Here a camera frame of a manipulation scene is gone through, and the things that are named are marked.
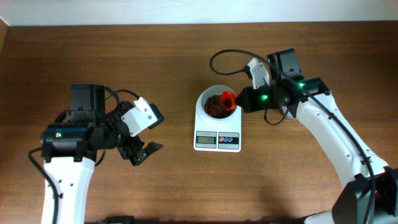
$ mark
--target red spoon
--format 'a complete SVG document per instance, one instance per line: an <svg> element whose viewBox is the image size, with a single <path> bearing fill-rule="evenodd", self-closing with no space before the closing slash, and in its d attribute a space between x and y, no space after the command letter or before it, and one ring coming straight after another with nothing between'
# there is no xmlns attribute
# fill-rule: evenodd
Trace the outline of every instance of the red spoon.
<svg viewBox="0 0 398 224"><path fill-rule="evenodd" d="M227 111L230 111L230 110L233 110L236 108L235 99L236 99L236 94L234 93L234 91L228 90L228 91L224 91L221 94L221 104L224 106L224 108Z"/></svg>

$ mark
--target red cup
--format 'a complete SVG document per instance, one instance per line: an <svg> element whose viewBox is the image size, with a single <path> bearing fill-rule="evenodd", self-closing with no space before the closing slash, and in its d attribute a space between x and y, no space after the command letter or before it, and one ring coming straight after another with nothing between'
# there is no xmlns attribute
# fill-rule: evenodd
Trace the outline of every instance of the red cup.
<svg viewBox="0 0 398 224"><path fill-rule="evenodd" d="M224 108L227 111L233 110L236 108L236 103L235 103L235 99L236 99L236 94L234 91L224 91L221 94L221 104L224 106Z"/></svg>

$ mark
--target wooden surface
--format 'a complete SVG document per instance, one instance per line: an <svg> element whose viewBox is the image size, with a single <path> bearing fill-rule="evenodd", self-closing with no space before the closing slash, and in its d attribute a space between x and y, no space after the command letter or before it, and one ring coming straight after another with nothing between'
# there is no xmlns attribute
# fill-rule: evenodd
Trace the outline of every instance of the wooden surface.
<svg viewBox="0 0 398 224"><path fill-rule="evenodd" d="M4 43L6 42L8 25L0 18L0 55Z"/></svg>
<svg viewBox="0 0 398 224"><path fill-rule="evenodd" d="M398 167L398 22L11 27L0 58L0 222L40 222L44 179L27 153L69 107L72 83L133 90L165 116L141 134L146 142L164 145L145 163L133 167L113 150L95 169L88 222L120 214L272 220L330 209L340 181L298 121L270 126L262 112L244 114L240 153L198 152L192 146L200 93L215 84L236 92L251 85L245 74L211 72L208 61L215 52L236 48L266 56L292 47L305 76L321 77L368 146ZM226 55L215 63L234 70L248 60ZM279 118L270 112L271 120Z"/></svg>

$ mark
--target coffee beans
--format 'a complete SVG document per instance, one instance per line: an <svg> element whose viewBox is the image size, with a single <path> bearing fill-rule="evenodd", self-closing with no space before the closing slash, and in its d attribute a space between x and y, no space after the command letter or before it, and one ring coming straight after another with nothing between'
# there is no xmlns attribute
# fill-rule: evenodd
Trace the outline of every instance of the coffee beans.
<svg viewBox="0 0 398 224"><path fill-rule="evenodd" d="M232 113L221 104L221 95L214 95L206 100L205 112L213 118L226 118Z"/></svg>

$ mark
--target wooden table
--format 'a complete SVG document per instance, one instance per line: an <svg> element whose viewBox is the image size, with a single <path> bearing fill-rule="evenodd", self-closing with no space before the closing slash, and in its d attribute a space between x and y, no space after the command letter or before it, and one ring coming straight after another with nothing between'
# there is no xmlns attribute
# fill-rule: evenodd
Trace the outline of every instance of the wooden table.
<svg viewBox="0 0 398 224"><path fill-rule="evenodd" d="M215 84L237 92L251 85L244 73L210 70L210 57L228 48L263 56L294 48L305 76L321 77L368 146L398 167L398 22L11 27L0 58L0 222L40 222L44 179L27 153L69 108L73 83L133 90L165 116L141 134L164 145L145 163L133 167L112 150L95 169L88 222L111 215L268 221L329 210L340 181L298 121L270 126L262 112L244 114L240 153L193 149L200 93ZM249 60L232 54L215 63L234 70ZM279 118L270 112L270 120Z"/></svg>

